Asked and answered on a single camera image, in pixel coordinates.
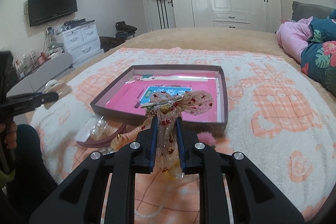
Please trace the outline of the left hand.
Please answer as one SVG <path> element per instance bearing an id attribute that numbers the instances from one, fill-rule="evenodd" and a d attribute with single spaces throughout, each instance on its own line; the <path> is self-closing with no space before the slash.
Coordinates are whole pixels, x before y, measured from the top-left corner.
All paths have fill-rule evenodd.
<path id="1" fill-rule="evenodd" d="M 5 131 L 5 144 L 8 149 L 15 149 L 17 147 L 17 125 L 11 122 L 8 125 L 0 124 L 1 132 Z"/>

